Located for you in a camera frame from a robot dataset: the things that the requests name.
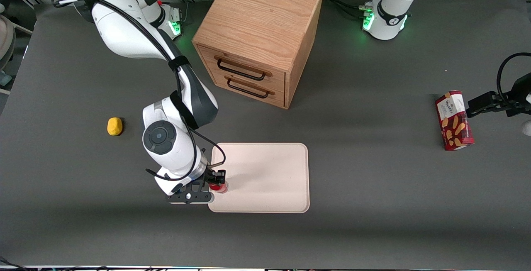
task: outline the drawer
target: drawer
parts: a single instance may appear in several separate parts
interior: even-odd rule
[[[197,48],[212,78],[214,78],[214,74],[227,75],[233,79],[243,80],[261,88],[275,90],[284,94],[285,73],[263,71],[248,64],[228,59],[228,56],[224,55],[223,52],[203,46],[197,46]]]
[[[284,107],[284,93],[275,91],[272,89],[263,88],[259,85],[251,83],[246,80],[241,80],[239,78],[233,78],[227,73],[216,73],[214,74],[214,82],[216,85],[233,91],[234,93],[239,93],[249,98],[253,98],[271,105],[278,107]]]

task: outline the beige tray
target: beige tray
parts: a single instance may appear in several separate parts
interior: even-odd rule
[[[228,191],[214,192],[213,212],[304,213],[309,208],[308,149],[299,143],[223,143]],[[222,160],[212,150],[213,163]]]

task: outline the green led light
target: green led light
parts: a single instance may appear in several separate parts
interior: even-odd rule
[[[402,26],[400,26],[400,30],[404,29],[404,26],[406,25],[407,15],[404,17],[404,21],[402,22]]]
[[[372,22],[374,21],[374,14],[371,13],[370,16],[368,16],[368,18],[369,18],[369,19],[368,19],[368,22],[365,22],[365,23],[363,24],[363,28],[364,28],[365,30],[369,30],[370,27],[372,26]]]
[[[171,31],[173,32],[174,35],[176,36],[180,35],[180,23],[179,22],[168,21],[168,25],[171,28]]]

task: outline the red object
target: red object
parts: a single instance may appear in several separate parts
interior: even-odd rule
[[[214,192],[217,193],[225,193],[229,189],[229,186],[225,182],[224,184],[217,185],[217,184],[208,184],[211,190],[214,190]]]
[[[436,101],[444,149],[455,151],[474,144],[461,91],[453,90]]]

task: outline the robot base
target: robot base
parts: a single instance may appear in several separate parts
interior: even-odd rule
[[[182,21],[180,20],[180,10],[169,5],[161,5],[165,12],[166,20],[158,28],[163,30],[171,40],[177,38],[182,32]]]
[[[372,0],[365,3],[365,8],[375,9],[380,0]],[[370,33],[374,38],[379,40],[390,40],[397,36],[397,34],[404,29],[407,15],[402,21],[396,21],[395,25],[387,25],[387,21],[378,13],[377,10],[370,10],[368,16],[364,19],[362,29]]]

